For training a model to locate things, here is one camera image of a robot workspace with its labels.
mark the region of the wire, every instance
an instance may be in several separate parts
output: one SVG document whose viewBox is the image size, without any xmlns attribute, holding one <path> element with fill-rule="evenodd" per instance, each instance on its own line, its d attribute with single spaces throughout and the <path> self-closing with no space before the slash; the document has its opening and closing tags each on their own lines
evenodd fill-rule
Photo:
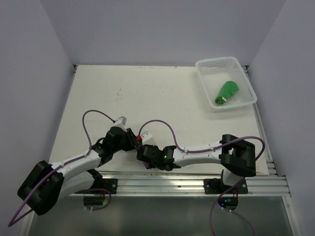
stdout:
<svg viewBox="0 0 315 236">
<path fill-rule="evenodd" d="M 239 142 L 241 140 L 245 140 L 245 139 L 256 139 L 256 140 L 259 140 L 261 141 L 262 143 L 262 148 L 261 148 L 261 151 L 260 153 L 257 155 L 257 157 L 255 158 L 255 161 L 258 160 L 258 158 L 263 154 L 264 150 L 265 150 L 265 147 L 266 147 L 266 144 L 264 142 L 264 140 L 260 137 L 256 137 L 256 136 L 245 136 L 245 137 L 242 137 L 242 138 L 237 138 L 237 139 L 234 139 L 228 143 L 225 143 L 225 144 L 222 144 L 222 145 L 219 145 L 217 147 L 214 147 L 214 148 L 208 148 L 208 149 L 202 149 L 202 150 L 194 150 L 194 151 L 189 151 L 189 150 L 184 150 L 182 149 L 178 143 L 177 143 L 177 139 L 176 139 L 176 136 L 175 136 L 175 132 L 173 130 L 173 128 L 165 121 L 163 120 L 160 120 L 160 119 L 153 119 L 153 120 L 150 120 L 146 123 L 144 123 L 141 127 L 140 127 L 140 130 L 139 130 L 139 135 L 141 134 L 141 131 L 142 129 L 144 128 L 144 126 L 146 126 L 147 124 L 149 123 L 152 123 L 152 122 L 160 122 L 160 123 L 163 123 L 165 124 L 172 132 L 172 135 L 173 135 L 173 139 L 174 139 L 174 143 L 175 143 L 175 146 L 176 148 L 179 150 L 179 151 L 182 151 L 182 152 L 185 152 L 185 153 L 203 153 L 203 152 L 208 152 L 208 151 L 214 151 L 214 150 L 217 150 L 217 149 L 220 149 L 220 148 L 223 148 L 225 146 L 228 146 L 230 144 L 233 144 L 233 143 L 236 143 L 236 142 Z M 221 193 L 217 198 L 216 200 L 214 201 L 214 203 L 212 204 L 212 207 L 211 207 L 211 210 L 210 210 L 210 216 L 209 216 L 209 223 L 210 223 L 210 228 L 211 228 L 211 232 L 214 236 L 216 236 L 216 232 L 214 231 L 214 228 L 213 228 L 213 223 L 212 223 L 212 215 L 213 215 L 213 211 L 214 211 L 214 208 L 216 206 L 216 202 L 226 193 L 230 192 L 232 189 L 234 189 L 235 187 L 237 187 L 240 183 L 243 182 L 245 178 L 241 178 L 235 185 L 233 185 L 232 187 L 228 188 L 227 190 L 225 190 L 223 193 Z M 246 219 L 245 217 L 243 217 L 241 214 L 239 213 L 236 213 L 234 212 L 236 215 L 242 217 L 245 221 L 247 221 L 247 223 L 250 225 L 251 229 L 252 229 L 252 232 L 253 232 L 253 235 L 256 236 L 256 233 L 254 231 L 254 228 L 252 226 L 252 224 L 249 222 L 248 219 Z"/>
<path fill-rule="evenodd" d="M 97 112 L 97 113 L 100 113 L 104 116 L 106 116 L 107 118 L 109 118 L 113 123 L 115 123 L 115 121 L 110 118 L 107 114 L 101 112 L 101 111 L 98 111 L 98 110 L 88 110 L 86 112 L 84 112 L 83 116 L 82 116 L 82 126 L 83 126 L 83 129 L 84 129 L 84 132 L 88 138 L 88 141 L 89 141 L 89 149 L 88 149 L 88 152 L 84 155 L 81 155 L 77 158 L 74 158 L 72 160 L 68 160 L 66 162 L 64 162 L 64 165 L 67 165 L 67 164 L 70 164 L 74 161 L 77 161 L 77 160 L 80 160 L 82 158 L 84 158 L 85 156 L 89 155 L 91 150 L 92 150 L 92 142 L 91 142 L 91 138 L 88 134 L 88 131 L 86 129 L 86 126 L 85 126 L 85 116 L 87 113 L 90 113 L 90 112 Z M 10 220 L 10 222 L 8 223 L 8 227 L 11 227 L 12 225 L 16 224 L 19 220 L 23 219 L 26 215 L 28 215 L 29 213 L 32 212 L 32 210 L 29 210 L 27 212 L 25 212 L 23 215 L 21 215 L 20 217 L 18 217 L 16 219 L 16 217 L 20 214 L 21 210 L 23 209 L 23 207 L 27 204 L 28 200 L 31 198 L 31 196 L 34 194 L 34 192 L 39 188 L 39 186 L 45 182 L 51 175 L 53 175 L 55 172 L 57 172 L 60 168 L 62 168 L 63 166 L 60 165 L 58 167 L 56 167 L 55 169 L 53 169 L 50 173 L 48 173 L 40 182 L 38 182 L 37 185 L 35 185 L 35 187 L 31 190 L 31 192 L 27 195 L 27 197 L 24 199 L 24 201 L 22 202 L 22 204 L 20 205 L 20 207 L 17 209 L 17 211 L 14 213 L 12 219 Z"/>
<path fill-rule="evenodd" d="M 103 188 L 93 188 L 93 189 L 87 189 L 86 191 L 89 191 L 89 192 L 93 192 L 93 191 L 103 191 L 104 193 L 107 193 L 109 195 L 109 199 L 108 199 L 108 202 L 101 206 L 101 207 L 97 207 L 97 208 L 91 208 L 90 210 L 94 211 L 94 210 L 102 210 L 104 209 L 105 207 L 107 207 L 110 203 L 110 201 L 112 200 L 112 195 L 110 194 L 110 192 L 106 189 L 103 189 Z"/>
</svg>

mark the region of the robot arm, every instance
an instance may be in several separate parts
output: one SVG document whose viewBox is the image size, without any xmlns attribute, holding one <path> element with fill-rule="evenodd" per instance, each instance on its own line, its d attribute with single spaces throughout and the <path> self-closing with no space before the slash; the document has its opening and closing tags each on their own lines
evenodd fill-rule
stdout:
<svg viewBox="0 0 315 236">
<path fill-rule="evenodd" d="M 158 149 L 153 137 L 146 132 L 141 135 L 143 146 L 138 149 L 137 159 L 148 164 L 149 168 L 171 171 L 192 164 L 216 163 L 227 168 L 223 171 L 221 183 L 225 186 L 233 186 L 243 177 L 256 175 L 255 145 L 247 141 L 238 141 L 222 148 L 237 137 L 223 135 L 220 141 L 207 146 L 183 147 L 179 150 L 176 146 L 167 146 L 163 150 Z M 191 153 L 189 151 L 211 149 L 210 151 Z"/>
<path fill-rule="evenodd" d="M 62 162 L 37 163 L 19 188 L 18 196 L 24 200 L 34 187 L 54 170 L 56 171 L 35 190 L 27 201 L 27 204 L 38 215 L 48 212 L 62 197 L 84 189 L 100 188 L 102 176 L 94 168 L 110 161 L 114 153 L 120 150 L 133 150 L 140 144 L 132 130 L 125 129 L 125 123 L 125 117 L 118 118 L 106 136 L 92 146 L 88 155 L 86 151 Z"/>
</svg>

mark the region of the metal frame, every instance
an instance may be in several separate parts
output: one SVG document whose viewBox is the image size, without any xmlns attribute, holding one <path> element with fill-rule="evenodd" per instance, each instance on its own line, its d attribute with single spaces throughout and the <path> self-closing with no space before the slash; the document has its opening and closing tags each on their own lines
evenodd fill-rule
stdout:
<svg viewBox="0 0 315 236">
<path fill-rule="evenodd" d="M 295 211 L 293 209 L 293 205 L 292 205 L 292 199 L 291 197 L 282 197 L 283 199 L 283 204 L 286 210 L 286 214 L 287 217 L 289 219 L 290 222 L 290 226 L 293 232 L 294 236 L 301 236 L 302 235 L 302 231 L 301 228 L 299 226 Z"/>
<path fill-rule="evenodd" d="M 242 66 L 249 78 L 247 67 Z M 270 153 L 266 134 L 256 104 L 253 105 L 259 133 L 265 140 L 265 159 L 269 175 L 246 178 L 249 193 L 242 197 L 282 196 L 284 207 L 294 236 L 300 236 L 301 231 L 291 203 L 290 191 L 285 177 L 278 177 Z M 140 196 L 168 196 L 168 197 L 213 197 L 217 195 L 204 193 L 203 179 L 220 178 L 220 175 L 181 175 L 181 174 L 146 174 L 146 173 L 109 173 L 100 172 L 103 178 L 118 179 L 117 194 L 113 196 L 140 197 Z M 25 217 L 19 236 L 28 236 L 34 213 Z"/>
<path fill-rule="evenodd" d="M 220 175 L 163 175 L 101 173 L 103 178 L 117 178 L 118 196 L 174 196 L 201 197 L 205 195 L 203 180 L 220 178 Z M 285 177 L 246 178 L 249 193 L 242 197 L 290 196 Z"/>
</svg>

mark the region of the black mounting bracket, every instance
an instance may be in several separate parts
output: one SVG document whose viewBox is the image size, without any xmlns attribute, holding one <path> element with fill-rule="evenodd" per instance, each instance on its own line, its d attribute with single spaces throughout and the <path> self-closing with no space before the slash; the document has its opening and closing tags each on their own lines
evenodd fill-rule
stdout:
<svg viewBox="0 0 315 236">
<path fill-rule="evenodd" d="M 101 180 L 101 186 L 97 188 L 106 189 L 110 194 L 116 194 L 118 186 L 118 179 L 116 178 L 103 178 Z M 95 191 L 93 194 L 102 194 L 103 191 Z M 91 194 L 91 191 L 88 190 L 81 190 L 76 192 L 76 194 Z"/>
<path fill-rule="evenodd" d="M 116 194 L 117 192 L 117 183 L 118 180 L 116 178 L 103 178 L 101 180 L 101 187 L 110 192 L 110 194 Z M 101 206 L 104 203 L 105 195 L 103 195 L 103 191 L 87 191 L 82 190 L 76 192 L 77 194 L 95 194 L 94 196 L 84 196 L 83 203 L 85 206 Z"/>
<path fill-rule="evenodd" d="M 203 187 L 205 194 L 221 194 L 231 186 L 224 185 L 219 178 L 206 178 L 203 180 Z M 246 180 L 243 180 L 236 188 L 232 189 L 227 194 L 236 194 L 237 189 L 238 194 L 248 194 Z"/>
</svg>

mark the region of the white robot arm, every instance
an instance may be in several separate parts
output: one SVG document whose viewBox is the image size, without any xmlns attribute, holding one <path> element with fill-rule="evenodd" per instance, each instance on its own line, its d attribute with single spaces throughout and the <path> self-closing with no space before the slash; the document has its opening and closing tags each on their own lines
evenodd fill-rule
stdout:
<svg viewBox="0 0 315 236">
<path fill-rule="evenodd" d="M 193 164 L 215 163 L 227 168 L 222 174 L 222 183 L 235 185 L 243 177 L 256 175 L 255 146 L 247 141 L 222 147 L 222 144 L 237 139 L 232 135 L 223 135 L 222 140 L 206 146 L 182 147 L 168 146 L 159 150 L 149 132 L 141 134 L 143 146 L 138 148 L 137 159 L 145 162 L 147 168 L 171 171 Z"/>
</svg>

